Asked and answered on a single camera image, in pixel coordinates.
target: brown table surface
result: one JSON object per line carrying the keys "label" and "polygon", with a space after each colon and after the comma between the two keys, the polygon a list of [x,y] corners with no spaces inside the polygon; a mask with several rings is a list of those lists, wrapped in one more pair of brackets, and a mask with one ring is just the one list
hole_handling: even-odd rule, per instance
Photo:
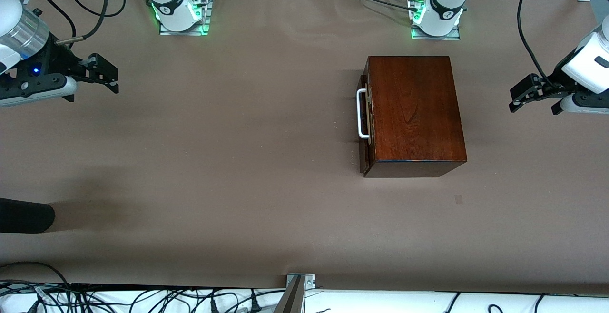
{"label": "brown table surface", "polygon": [[[56,1],[79,34],[94,25]],[[437,42],[361,0],[216,0],[209,36],[159,36],[128,0],[74,46],[118,66],[120,94],[82,84],[75,103],[2,110],[1,195],[55,203],[58,222],[0,235],[0,259],[90,283],[273,287],[312,272],[326,288],[607,293],[609,119],[553,116],[552,100],[509,112],[535,71],[517,3],[468,0],[461,41]],[[50,5],[30,7],[69,37]],[[523,14],[548,73],[596,24],[576,0],[526,0]],[[368,55],[451,57],[468,163],[434,179],[359,174]]]}

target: white metal handle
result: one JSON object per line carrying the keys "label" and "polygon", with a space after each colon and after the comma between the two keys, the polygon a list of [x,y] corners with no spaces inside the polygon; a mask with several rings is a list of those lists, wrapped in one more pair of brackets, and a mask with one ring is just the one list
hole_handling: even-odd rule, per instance
{"label": "white metal handle", "polygon": [[362,131],[362,109],[359,101],[359,95],[362,93],[366,94],[365,88],[357,90],[357,93],[355,95],[355,98],[357,99],[357,133],[359,133],[359,138],[370,139],[370,135],[364,135]]}

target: wooden box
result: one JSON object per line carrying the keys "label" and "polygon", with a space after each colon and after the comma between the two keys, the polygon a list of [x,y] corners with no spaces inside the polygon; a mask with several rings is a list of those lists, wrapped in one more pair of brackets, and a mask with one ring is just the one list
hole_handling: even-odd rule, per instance
{"label": "wooden box", "polygon": [[357,107],[365,177],[438,177],[467,161],[448,57],[369,57]]}

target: black cylindrical object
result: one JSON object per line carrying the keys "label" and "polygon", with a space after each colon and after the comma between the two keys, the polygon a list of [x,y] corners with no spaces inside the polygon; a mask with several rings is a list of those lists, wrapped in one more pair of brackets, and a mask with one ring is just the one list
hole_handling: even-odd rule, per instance
{"label": "black cylindrical object", "polygon": [[48,204],[0,198],[0,233],[42,233],[54,220]]}

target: white surface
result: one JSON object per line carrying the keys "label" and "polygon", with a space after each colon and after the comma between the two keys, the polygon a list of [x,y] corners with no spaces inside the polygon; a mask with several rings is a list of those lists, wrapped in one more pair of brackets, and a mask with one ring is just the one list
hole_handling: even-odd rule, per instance
{"label": "white surface", "polygon": [[593,32],[586,45],[565,66],[563,72],[592,92],[599,94],[609,89],[609,68],[604,68],[594,59],[598,56],[609,60],[598,32]]}
{"label": "white surface", "polygon": [[19,0],[0,0],[0,36],[6,35],[21,19],[23,6]]}
{"label": "white surface", "polygon": [[[235,291],[239,300],[250,296],[249,289],[239,289]],[[96,293],[98,298],[106,302],[124,302],[131,304],[133,299],[140,292],[104,292]],[[201,296],[209,291],[199,291]],[[166,292],[155,294],[152,298],[138,303],[133,309],[133,313],[148,313]],[[152,295],[144,294],[141,298]],[[389,291],[307,291],[305,302],[306,313],[317,313],[325,309],[330,309],[329,313],[442,313],[446,311],[455,293],[440,292],[389,292]],[[259,296],[258,302],[261,307],[277,304],[281,298],[281,293]],[[533,307],[537,295],[516,295],[516,294],[485,294],[485,293],[463,293],[457,298],[451,313],[486,313],[489,304],[496,304],[505,313],[533,313]],[[0,310],[3,313],[22,313],[32,306],[36,299],[33,294],[16,294],[0,298]],[[181,299],[194,306],[195,298]],[[233,306],[236,300],[232,295],[225,295],[216,298],[216,304],[220,313]],[[246,302],[243,306],[250,309],[251,302]],[[113,306],[116,313],[128,313],[129,306]],[[49,313],[59,313],[56,309],[48,309]],[[93,308],[94,313],[104,311]],[[209,300],[201,304],[196,313],[209,313]],[[539,313],[606,313],[609,311],[609,298],[586,298],[581,296],[545,296],[539,304]],[[173,301],[166,309],[167,313],[186,313],[187,305]]]}

